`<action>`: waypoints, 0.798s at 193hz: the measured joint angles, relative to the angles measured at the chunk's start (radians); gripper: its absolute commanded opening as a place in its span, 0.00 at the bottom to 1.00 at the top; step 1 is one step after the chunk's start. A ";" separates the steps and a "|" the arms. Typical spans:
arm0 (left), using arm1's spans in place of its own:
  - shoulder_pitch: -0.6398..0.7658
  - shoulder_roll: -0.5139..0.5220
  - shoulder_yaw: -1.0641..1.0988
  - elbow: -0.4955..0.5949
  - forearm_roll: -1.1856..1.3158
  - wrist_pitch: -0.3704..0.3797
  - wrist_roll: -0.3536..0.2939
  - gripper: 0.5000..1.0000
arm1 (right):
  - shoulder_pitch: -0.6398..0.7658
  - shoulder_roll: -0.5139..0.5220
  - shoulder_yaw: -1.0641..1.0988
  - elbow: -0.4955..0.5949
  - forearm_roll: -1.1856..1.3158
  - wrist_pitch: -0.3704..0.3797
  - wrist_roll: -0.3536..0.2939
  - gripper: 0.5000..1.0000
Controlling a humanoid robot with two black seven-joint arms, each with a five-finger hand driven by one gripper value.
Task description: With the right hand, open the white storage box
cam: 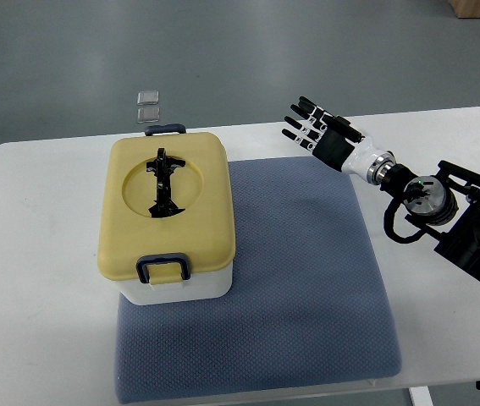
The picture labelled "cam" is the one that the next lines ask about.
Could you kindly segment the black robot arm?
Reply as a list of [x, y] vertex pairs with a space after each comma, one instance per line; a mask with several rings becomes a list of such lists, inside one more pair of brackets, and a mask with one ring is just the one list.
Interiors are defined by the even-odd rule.
[[398, 244], [428, 235], [434, 251], [480, 282], [480, 174], [441, 161], [434, 175], [386, 163], [378, 171], [380, 189], [392, 196], [383, 229]]

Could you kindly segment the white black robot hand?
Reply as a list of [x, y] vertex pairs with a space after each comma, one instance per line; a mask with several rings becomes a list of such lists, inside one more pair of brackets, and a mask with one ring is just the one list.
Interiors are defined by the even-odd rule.
[[346, 118], [329, 113], [304, 96], [290, 108], [303, 121], [286, 116], [284, 120], [292, 129], [283, 129], [283, 135], [333, 170], [380, 185], [396, 164], [392, 152], [378, 149], [370, 136]]

